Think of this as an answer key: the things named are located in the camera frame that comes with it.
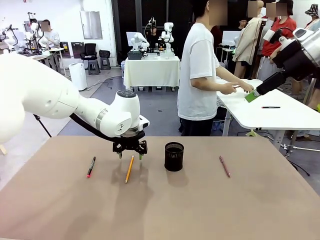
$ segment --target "red pencil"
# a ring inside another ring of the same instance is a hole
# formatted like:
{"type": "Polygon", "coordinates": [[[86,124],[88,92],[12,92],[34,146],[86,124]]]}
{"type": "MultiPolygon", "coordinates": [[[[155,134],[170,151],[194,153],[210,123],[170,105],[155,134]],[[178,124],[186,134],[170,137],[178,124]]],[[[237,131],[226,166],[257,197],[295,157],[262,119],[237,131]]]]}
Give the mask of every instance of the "red pencil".
{"type": "Polygon", "coordinates": [[[225,161],[224,161],[224,159],[222,158],[222,156],[219,156],[219,159],[220,159],[220,162],[222,163],[222,166],[223,166],[223,168],[224,168],[224,171],[225,171],[226,175],[227,175],[229,178],[231,178],[230,172],[228,171],[227,166],[226,166],[225,161]]]}

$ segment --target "pen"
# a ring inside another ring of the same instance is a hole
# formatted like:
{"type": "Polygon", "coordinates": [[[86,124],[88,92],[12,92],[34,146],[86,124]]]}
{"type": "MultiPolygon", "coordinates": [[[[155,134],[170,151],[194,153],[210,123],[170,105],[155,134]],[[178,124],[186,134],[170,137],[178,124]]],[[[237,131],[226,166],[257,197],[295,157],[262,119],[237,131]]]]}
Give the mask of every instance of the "pen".
{"type": "Polygon", "coordinates": [[[131,173],[132,164],[134,163],[134,159],[135,159],[135,156],[132,155],[130,166],[129,166],[129,169],[128,169],[128,172],[127,172],[126,178],[125,178],[125,183],[127,183],[128,180],[129,180],[129,176],[130,176],[130,173],[131,173]]]}
{"type": "Polygon", "coordinates": [[[280,109],[280,106],[263,106],[263,109],[280,109]]]}
{"type": "Polygon", "coordinates": [[[90,168],[89,168],[89,170],[88,170],[88,174],[86,175],[87,178],[90,178],[90,177],[91,177],[91,171],[92,171],[92,169],[94,168],[95,162],[96,162],[96,157],[94,156],[93,159],[92,159],[90,168]]]}
{"type": "Polygon", "coordinates": [[[223,168],[224,168],[224,171],[225,171],[226,175],[227,175],[229,178],[231,178],[230,172],[228,171],[227,166],[226,166],[225,161],[224,161],[224,159],[222,158],[222,156],[219,156],[219,159],[220,159],[220,162],[222,163],[222,166],[223,166],[223,168]]]}

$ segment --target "black marker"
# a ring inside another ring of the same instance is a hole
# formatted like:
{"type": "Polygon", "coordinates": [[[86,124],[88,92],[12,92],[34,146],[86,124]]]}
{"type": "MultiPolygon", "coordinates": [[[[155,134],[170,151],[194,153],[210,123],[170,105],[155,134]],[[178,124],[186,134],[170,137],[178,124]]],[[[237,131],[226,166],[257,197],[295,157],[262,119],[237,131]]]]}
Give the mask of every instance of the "black marker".
{"type": "Polygon", "coordinates": [[[280,106],[263,106],[263,109],[280,109],[280,106]]]}
{"type": "Polygon", "coordinates": [[[94,168],[95,162],[96,162],[96,157],[94,156],[93,159],[92,159],[92,162],[91,162],[91,166],[90,166],[90,168],[88,170],[88,174],[86,175],[87,178],[91,177],[91,171],[94,168]]]}

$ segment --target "marker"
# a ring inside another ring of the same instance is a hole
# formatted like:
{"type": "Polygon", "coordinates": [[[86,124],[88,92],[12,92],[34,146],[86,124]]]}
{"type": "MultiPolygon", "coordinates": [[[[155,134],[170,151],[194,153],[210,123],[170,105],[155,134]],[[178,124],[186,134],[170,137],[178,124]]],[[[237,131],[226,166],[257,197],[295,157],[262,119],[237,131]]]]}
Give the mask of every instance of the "marker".
{"type": "Polygon", "coordinates": [[[227,169],[227,166],[226,166],[226,163],[225,163],[223,157],[222,157],[222,156],[219,156],[219,159],[220,159],[220,162],[221,162],[221,164],[222,164],[222,166],[223,166],[223,168],[224,168],[225,174],[226,174],[229,178],[231,178],[230,172],[229,172],[228,169],[227,169]]]}
{"type": "Polygon", "coordinates": [[[280,109],[280,106],[263,106],[263,109],[280,109]]]}
{"type": "Polygon", "coordinates": [[[93,159],[92,159],[90,168],[89,168],[89,170],[88,170],[88,174],[86,175],[87,178],[90,178],[90,177],[91,177],[91,171],[92,171],[92,169],[94,168],[95,162],[96,162],[96,157],[94,156],[93,159]]]}

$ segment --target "yellow pencil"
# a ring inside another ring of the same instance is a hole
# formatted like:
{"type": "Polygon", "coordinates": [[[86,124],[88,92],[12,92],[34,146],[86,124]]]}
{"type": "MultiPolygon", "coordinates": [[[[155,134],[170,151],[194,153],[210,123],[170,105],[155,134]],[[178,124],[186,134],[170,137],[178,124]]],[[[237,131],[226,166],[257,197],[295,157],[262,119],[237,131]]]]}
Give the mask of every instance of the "yellow pencil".
{"type": "Polygon", "coordinates": [[[134,159],[135,159],[135,156],[132,155],[130,166],[129,166],[129,169],[128,169],[128,172],[127,172],[126,178],[125,178],[125,183],[127,183],[128,180],[129,180],[129,176],[130,176],[130,173],[131,173],[132,164],[134,163],[134,159]]]}

